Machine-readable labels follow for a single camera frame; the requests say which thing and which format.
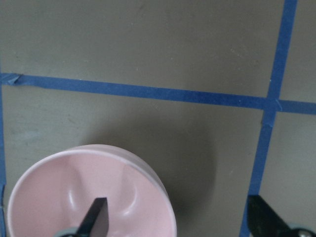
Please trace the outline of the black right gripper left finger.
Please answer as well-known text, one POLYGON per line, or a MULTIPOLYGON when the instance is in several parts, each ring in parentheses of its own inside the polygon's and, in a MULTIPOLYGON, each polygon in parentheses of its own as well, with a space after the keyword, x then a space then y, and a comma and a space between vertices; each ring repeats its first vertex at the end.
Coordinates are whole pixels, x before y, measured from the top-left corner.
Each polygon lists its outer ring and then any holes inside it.
POLYGON ((96 198, 80 226, 77 237, 106 237, 109 231, 109 211, 106 197, 96 198))

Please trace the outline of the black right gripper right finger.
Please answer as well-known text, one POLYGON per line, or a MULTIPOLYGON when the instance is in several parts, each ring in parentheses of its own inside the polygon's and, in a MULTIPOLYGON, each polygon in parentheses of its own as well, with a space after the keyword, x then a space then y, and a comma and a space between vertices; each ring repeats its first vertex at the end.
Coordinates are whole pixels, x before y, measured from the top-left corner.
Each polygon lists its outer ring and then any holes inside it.
POLYGON ((315 232, 291 228, 260 195, 249 195, 247 226, 254 237, 314 237, 315 232))

